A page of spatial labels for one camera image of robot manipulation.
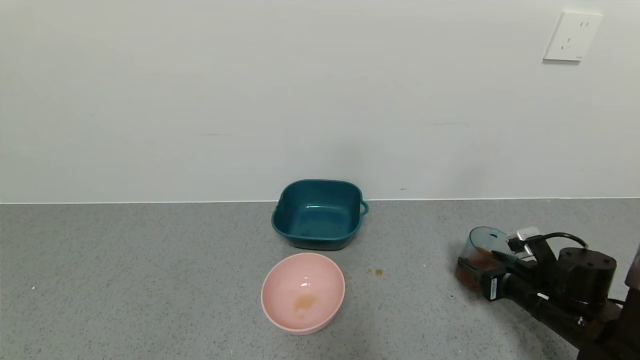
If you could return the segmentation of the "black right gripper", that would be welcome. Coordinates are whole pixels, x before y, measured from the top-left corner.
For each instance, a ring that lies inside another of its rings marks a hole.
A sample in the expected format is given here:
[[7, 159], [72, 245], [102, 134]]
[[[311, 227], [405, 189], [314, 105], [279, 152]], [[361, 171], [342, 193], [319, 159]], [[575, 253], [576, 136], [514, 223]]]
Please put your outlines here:
[[457, 278], [461, 283], [481, 283], [482, 296], [490, 302], [507, 299], [528, 312], [537, 312], [544, 294], [537, 287], [537, 263], [492, 250], [494, 258], [459, 256]]

